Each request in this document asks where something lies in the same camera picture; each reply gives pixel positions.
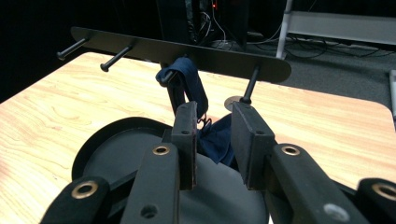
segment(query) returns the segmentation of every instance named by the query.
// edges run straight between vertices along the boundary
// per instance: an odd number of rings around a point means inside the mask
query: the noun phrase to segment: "gray carpet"
[[[247,52],[269,56],[276,54],[276,44],[259,47],[262,49],[248,45]],[[378,102],[391,110],[389,71],[396,69],[396,53],[384,50],[374,53],[371,48],[352,48],[338,45],[323,52],[323,49],[288,44],[285,60],[290,63],[291,75],[280,84]]]

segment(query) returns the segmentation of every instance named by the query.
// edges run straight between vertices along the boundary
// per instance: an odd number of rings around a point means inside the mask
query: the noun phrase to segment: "black metal plate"
[[[132,50],[126,56],[167,64],[188,55],[199,70],[225,76],[250,79],[256,65],[260,67],[258,81],[277,83],[286,80],[291,73],[287,62],[262,55],[203,48],[80,27],[73,27],[71,33],[77,41],[88,38],[89,41],[84,44],[86,48],[117,54],[127,46],[132,46]]]
[[[145,118],[120,119],[96,132],[78,152],[72,179],[98,175],[111,185],[138,169],[144,149],[161,143],[171,126]]]

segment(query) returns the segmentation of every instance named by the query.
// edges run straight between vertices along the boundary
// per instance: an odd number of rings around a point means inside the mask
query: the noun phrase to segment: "black peg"
[[[161,69],[163,69],[163,68],[165,68],[165,67],[168,67],[169,64],[168,64],[168,63],[161,63],[161,62],[160,62],[160,66],[161,66]]]
[[[79,49],[81,46],[87,43],[88,40],[89,40],[88,38],[82,38],[76,44],[70,46],[68,49],[62,52],[57,52],[56,56],[58,56],[59,60],[63,61],[67,55],[69,55],[71,52],[75,51],[76,49]]]
[[[108,68],[111,67],[114,63],[116,63],[120,58],[122,58],[126,53],[128,53],[132,49],[132,46],[128,46],[123,49],[120,53],[114,56],[112,59],[108,60],[107,63],[101,63],[100,68],[104,72],[108,72]]]
[[[254,71],[253,71],[253,76],[251,76],[251,79],[249,81],[249,83],[247,84],[247,90],[245,91],[245,95],[244,97],[242,97],[239,102],[241,103],[245,103],[250,105],[251,104],[251,93],[253,93],[253,89],[254,89],[254,85],[256,84],[257,81],[257,76],[260,73],[260,67],[258,65],[256,65],[254,67]]]
[[[159,81],[159,82],[160,82],[160,85],[161,85],[162,87],[168,87],[168,85],[169,85],[169,83],[172,81],[172,79],[173,79],[174,77],[176,77],[178,74],[179,74],[178,71],[169,70],[169,71],[165,74],[165,77],[160,79],[160,81]]]

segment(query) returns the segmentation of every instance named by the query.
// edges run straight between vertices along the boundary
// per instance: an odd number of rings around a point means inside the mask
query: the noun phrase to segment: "metal rod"
[[[253,89],[254,89],[254,85],[256,84],[257,81],[257,77],[260,73],[260,67],[258,65],[256,65],[254,67],[254,71],[253,71],[253,76],[251,76],[251,79],[249,81],[249,83],[247,84],[247,90],[245,91],[245,95],[244,97],[242,97],[239,102],[245,103],[250,105],[251,104],[251,93],[253,93]]]
[[[116,63],[119,59],[121,59],[126,53],[128,53],[132,49],[132,46],[128,46],[123,49],[120,53],[114,56],[112,59],[108,60],[107,63],[101,63],[100,68],[104,72],[108,72],[108,68],[111,67],[114,63]]]
[[[89,41],[88,38],[82,38],[76,44],[70,46],[68,49],[65,49],[62,52],[57,52],[56,56],[58,57],[59,60],[63,61],[67,55],[69,55],[70,53],[72,53],[76,49],[79,49],[80,47],[82,47],[88,41]]]
[[[283,12],[282,28],[280,29],[279,42],[277,44],[277,51],[276,51],[276,57],[278,59],[284,58],[283,50],[285,48],[286,36],[288,35],[288,31],[289,31],[290,12],[292,5],[293,5],[293,0],[288,0],[286,2],[285,11]]]
[[[396,119],[396,70],[391,70],[389,74],[390,99],[392,101],[393,119]]]

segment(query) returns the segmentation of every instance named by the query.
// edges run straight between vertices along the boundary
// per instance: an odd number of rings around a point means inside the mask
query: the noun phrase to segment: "floor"
[[[233,41],[214,41],[212,47],[241,50]],[[247,44],[247,52],[275,57],[277,41]],[[281,85],[377,102],[392,109],[389,72],[396,69],[396,53],[363,45],[324,44],[288,38],[285,60],[290,78]]]

